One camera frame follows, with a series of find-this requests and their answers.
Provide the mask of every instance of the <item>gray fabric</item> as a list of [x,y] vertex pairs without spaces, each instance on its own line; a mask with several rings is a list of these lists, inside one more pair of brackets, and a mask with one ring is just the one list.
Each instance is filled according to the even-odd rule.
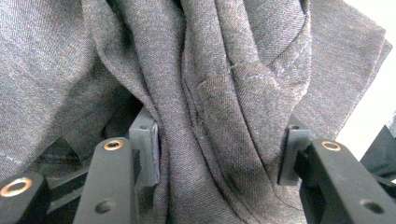
[[340,1],[2,4],[0,178],[61,136],[89,157],[129,97],[121,84],[160,128],[160,184],[139,192],[147,223],[304,222],[297,188],[276,184],[290,114],[309,90],[298,117],[337,133],[389,50]]
[[393,137],[396,138],[396,111],[393,112],[392,119],[387,123],[387,126],[392,133]]
[[385,30],[342,0],[312,1],[312,76],[293,113],[315,137],[335,139],[391,45]]
[[79,136],[70,145],[89,143],[81,148],[89,156],[98,126],[129,93],[100,63],[81,3],[2,1],[0,50],[0,179],[62,135]]

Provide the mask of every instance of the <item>black metal bracket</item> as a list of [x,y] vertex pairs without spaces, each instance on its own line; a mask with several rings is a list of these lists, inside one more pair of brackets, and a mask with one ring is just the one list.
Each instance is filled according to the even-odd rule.
[[136,223],[133,162],[126,138],[107,139],[96,147],[75,223]]
[[15,175],[0,183],[1,223],[40,223],[50,207],[50,188],[43,175]]
[[396,223],[391,195],[347,147],[332,140],[309,141],[302,132],[289,130],[291,144],[286,146],[278,183],[297,184],[295,176],[303,180],[300,197],[308,223]]

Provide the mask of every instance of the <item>seam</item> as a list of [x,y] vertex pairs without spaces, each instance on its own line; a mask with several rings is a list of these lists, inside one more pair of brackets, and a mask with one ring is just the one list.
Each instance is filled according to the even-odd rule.
[[6,154],[0,154],[0,157],[3,157],[3,158],[5,158],[5,159],[7,159],[7,160],[9,160],[9,161],[13,161],[13,162],[15,162],[15,163],[17,163],[17,164],[21,164],[21,163],[22,163],[22,162],[19,161],[19,160],[12,159],[11,157],[9,157],[9,156],[6,155]]
[[[281,76],[287,69],[289,69],[291,67],[292,64],[295,63],[295,61],[300,57],[300,55],[305,51],[306,47],[309,45],[310,41],[307,41],[305,43],[305,45],[302,47],[302,49],[297,53],[297,55],[291,60],[290,63],[288,63],[286,65],[286,67],[284,67],[282,70],[280,70],[279,72],[276,73],[276,76],[279,77]],[[253,78],[263,78],[268,76],[268,74],[260,74],[260,75],[256,75],[256,76],[251,76],[251,77],[244,77],[241,78],[240,80],[246,80],[246,79],[253,79]]]
[[[217,2],[217,0],[214,0],[213,3],[214,3],[215,8],[216,8],[216,19],[217,19],[217,22],[219,23],[219,29],[220,29],[220,34],[221,34],[221,40],[222,40],[222,42],[223,42],[223,49],[224,49],[224,52],[225,52],[225,54],[226,54],[226,58],[228,58],[228,57],[227,57],[227,56],[228,56],[228,54],[227,54],[227,49],[226,49],[226,46],[225,46],[225,43],[224,43],[223,31],[222,31],[222,29],[221,29],[221,21],[220,21],[220,19],[219,19],[219,6],[218,6],[218,2]],[[235,92],[234,90],[235,90],[235,87],[233,87],[233,90],[232,90],[232,91],[227,91],[225,95],[227,95],[227,94],[234,94],[234,95],[235,95],[235,98],[237,99],[236,92]],[[244,210],[246,210],[246,212],[247,212],[251,217],[253,217],[254,220],[256,220],[257,222],[260,222],[260,221],[256,218],[256,216],[254,216],[254,214],[250,211],[250,208],[249,208],[248,204],[245,202],[245,200],[244,200],[243,198],[241,198],[236,192],[234,192],[234,189],[233,189],[233,188],[231,188],[230,186],[228,186],[228,183],[227,183],[227,181],[226,181],[226,179],[225,179],[225,177],[224,177],[224,173],[223,173],[222,171],[220,171],[220,176],[221,176],[221,178],[222,178],[222,181],[224,181],[225,185],[228,187],[228,189],[229,189],[229,191],[231,192],[231,194],[232,194],[232,195],[236,198],[236,200],[237,200],[238,202],[240,202],[241,205],[244,207]],[[219,188],[219,185],[218,185],[218,183],[217,183],[217,180],[216,180],[215,178],[213,178],[213,179],[215,180],[214,182],[215,182],[215,184],[217,185],[217,187],[218,187],[218,189],[219,189],[219,192],[221,192],[222,189]],[[224,195],[223,195],[222,192],[221,192],[221,195],[223,196],[223,198],[225,199],[225,201],[227,202],[227,204],[232,208],[233,212],[234,212],[235,215],[239,218],[239,220],[240,220],[241,222],[243,222],[243,223],[247,223],[246,220],[242,218],[241,214],[238,213],[238,212],[236,211],[236,209],[230,204],[230,202],[228,202],[227,197],[224,197]]]

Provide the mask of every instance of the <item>gray garment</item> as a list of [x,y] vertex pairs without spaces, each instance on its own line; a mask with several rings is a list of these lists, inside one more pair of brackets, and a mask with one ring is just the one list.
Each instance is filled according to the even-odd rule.
[[316,137],[335,139],[391,50],[385,30],[342,0],[315,0],[312,76],[293,113]]
[[100,63],[81,3],[1,1],[0,50],[0,179],[61,136],[90,156],[130,93]]
[[387,126],[393,137],[396,138],[396,111],[393,112],[393,118],[387,123]]
[[[143,219],[304,222],[297,188],[276,184],[289,116],[312,79],[295,112],[318,135],[337,133],[389,50],[382,29],[326,2],[312,10],[299,0],[186,0],[183,10],[171,0],[2,3],[0,178],[60,137],[89,155],[80,137],[97,142],[128,96],[121,84],[160,128],[161,181],[151,197],[140,193]],[[339,113],[323,113],[329,93],[318,80],[338,77],[349,78],[341,91],[353,91]],[[331,105],[344,102],[339,92]],[[319,114],[341,121],[326,130]]]

